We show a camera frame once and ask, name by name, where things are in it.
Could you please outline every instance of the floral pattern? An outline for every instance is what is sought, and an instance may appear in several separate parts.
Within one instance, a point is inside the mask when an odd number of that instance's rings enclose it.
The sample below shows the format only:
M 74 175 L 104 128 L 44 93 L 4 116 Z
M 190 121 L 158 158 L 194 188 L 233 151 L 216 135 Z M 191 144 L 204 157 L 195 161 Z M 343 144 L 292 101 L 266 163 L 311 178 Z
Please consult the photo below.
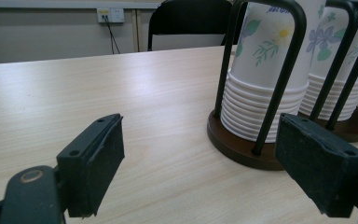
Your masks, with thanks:
M 292 23 L 276 23 L 275 31 L 272 32 L 272 39 L 265 40 L 258 45 L 253 54 L 256 58 L 255 66 L 257 67 L 268 58 L 272 58 L 278 53 L 280 47 L 288 47 L 292 40 L 294 25 Z
M 335 12 L 331 12 L 330 15 L 327 17 L 327 20 L 330 21 L 335 21 L 336 20 L 336 13 Z
M 350 58 L 350 61 L 348 64 L 354 63 L 358 56 L 358 46 L 353 47 L 353 49 L 348 53 L 348 57 Z
M 323 14 L 324 14 L 324 5 L 321 5 L 318 10 L 319 19 L 322 17 Z
M 242 50 L 243 50 L 243 40 L 249 36 L 249 35 L 253 35 L 257 28 L 258 25 L 260 24 L 261 21 L 258 20 L 251 20 L 249 22 L 247 22 L 247 19 L 245 19 L 244 24 L 245 24 L 245 29 L 241 30 L 241 34 L 240 34 L 240 40 L 238 41 L 238 46 L 237 46 L 237 51 L 235 53 L 236 57 L 240 57 L 242 54 Z
M 325 61 L 331 56 L 331 47 L 329 44 L 335 44 L 342 40 L 342 36 L 345 34 L 345 29 L 341 29 L 337 32 L 334 32 L 335 27 L 329 26 L 325 30 L 318 27 L 315 30 L 310 31 L 309 40 L 310 43 L 307 47 L 307 52 L 315 51 L 316 46 L 319 46 L 319 52 L 317 55 L 318 61 Z

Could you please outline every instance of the wall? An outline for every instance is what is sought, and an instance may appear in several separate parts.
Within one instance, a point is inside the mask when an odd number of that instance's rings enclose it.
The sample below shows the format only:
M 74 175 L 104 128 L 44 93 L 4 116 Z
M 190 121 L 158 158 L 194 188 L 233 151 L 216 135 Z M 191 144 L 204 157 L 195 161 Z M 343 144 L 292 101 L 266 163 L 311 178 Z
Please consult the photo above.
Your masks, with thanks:
M 135 52 L 132 10 L 111 23 L 122 53 Z M 109 30 L 96 9 L 0 8 L 0 63 L 111 54 Z

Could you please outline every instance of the black chair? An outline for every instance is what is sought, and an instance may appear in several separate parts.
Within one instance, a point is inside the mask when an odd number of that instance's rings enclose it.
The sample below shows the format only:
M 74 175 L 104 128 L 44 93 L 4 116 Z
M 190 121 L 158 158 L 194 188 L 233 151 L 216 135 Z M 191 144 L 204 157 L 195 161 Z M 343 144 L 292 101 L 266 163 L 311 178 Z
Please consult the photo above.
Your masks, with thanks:
M 147 50 L 152 50 L 153 35 L 224 35 L 231 7 L 227 0 L 161 3 L 150 18 Z

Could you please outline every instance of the cable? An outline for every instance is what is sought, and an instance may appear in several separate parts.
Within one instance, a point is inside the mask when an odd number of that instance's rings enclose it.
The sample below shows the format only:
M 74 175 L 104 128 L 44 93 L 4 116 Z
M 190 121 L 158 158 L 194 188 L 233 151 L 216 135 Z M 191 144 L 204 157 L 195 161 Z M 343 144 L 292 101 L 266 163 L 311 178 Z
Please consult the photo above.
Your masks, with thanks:
M 116 40 L 115 40 L 115 36 L 113 35 L 112 30 L 110 29 L 109 20 L 107 19 L 106 16 L 103 16 L 103 19 L 105 20 L 106 26 L 107 26 L 107 28 L 109 29 L 109 33 L 110 33 L 110 43 L 111 43 L 111 47 L 112 47 L 112 53 L 115 54 L 115 51 L 114 51 L 114 49 L 113 49 L 113 42 L 115 42 L 117 52 L 118 52 L 118 54 L 120 54 L 120 50 L 118 49 L 118 46 L 117 46 L 117 43 L 116 43 Z

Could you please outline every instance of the table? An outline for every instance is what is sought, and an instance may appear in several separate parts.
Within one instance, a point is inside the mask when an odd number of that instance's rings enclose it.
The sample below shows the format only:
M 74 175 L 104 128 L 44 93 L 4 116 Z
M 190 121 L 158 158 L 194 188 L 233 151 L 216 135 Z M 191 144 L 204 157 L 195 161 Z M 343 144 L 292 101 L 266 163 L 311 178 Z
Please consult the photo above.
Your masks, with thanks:
M 357 223 L 321 215 L 285 171 L 210 142 L 222 47 L 0 64 L 0 200 L 7 181 L 120 113 L 126 158 L 97 217 L 68 223 Z

